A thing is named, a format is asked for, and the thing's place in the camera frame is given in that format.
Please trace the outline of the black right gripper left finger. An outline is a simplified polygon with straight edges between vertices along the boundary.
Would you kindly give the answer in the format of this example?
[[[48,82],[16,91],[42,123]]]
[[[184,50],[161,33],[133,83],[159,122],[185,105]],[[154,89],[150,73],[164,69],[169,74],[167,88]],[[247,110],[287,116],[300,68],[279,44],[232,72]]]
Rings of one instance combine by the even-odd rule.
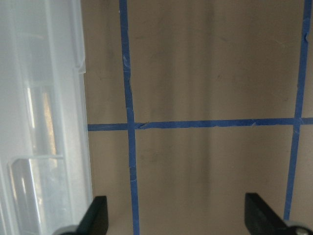
[[[109,228],[106,196],[96,196],[76,229],[77,235],[106,235]]]

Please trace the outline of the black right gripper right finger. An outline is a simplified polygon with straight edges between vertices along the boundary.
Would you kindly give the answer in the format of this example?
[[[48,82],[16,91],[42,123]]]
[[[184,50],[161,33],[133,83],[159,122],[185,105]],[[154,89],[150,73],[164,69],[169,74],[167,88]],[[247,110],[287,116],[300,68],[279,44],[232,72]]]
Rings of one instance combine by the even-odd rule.
[[[257,194],[245,194],[245,226],[251,235],[292,235],[293,228]]]

